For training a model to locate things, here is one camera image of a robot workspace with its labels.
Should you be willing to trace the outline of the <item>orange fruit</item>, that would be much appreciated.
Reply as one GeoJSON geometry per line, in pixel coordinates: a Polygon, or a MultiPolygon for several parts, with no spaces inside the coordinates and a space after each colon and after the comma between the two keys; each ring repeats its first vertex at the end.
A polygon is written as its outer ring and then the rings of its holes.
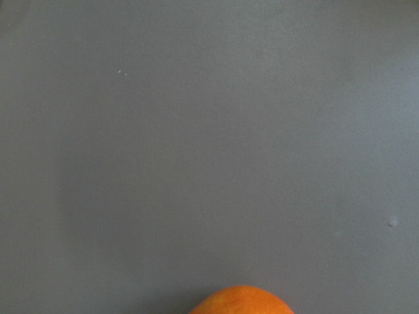
{"type": "Polygon", "coordinates": [[[266,290],[249,285],[238,285],[214,292],[192,308],[189,313],[293,314],[293,310],[283,300],[266,290]]]}

